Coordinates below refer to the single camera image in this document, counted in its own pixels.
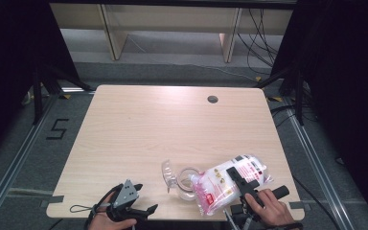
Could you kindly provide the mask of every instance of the white plastic package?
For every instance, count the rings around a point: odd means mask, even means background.
[[[257,180],[260,185],[264,185],[272,181],[266,165],[253,155],[240,155],[205,172],[193,174],[192,187],[202,215],[211,216],[241,196],[238,186],[226,171],[232,167],[247,182]]]

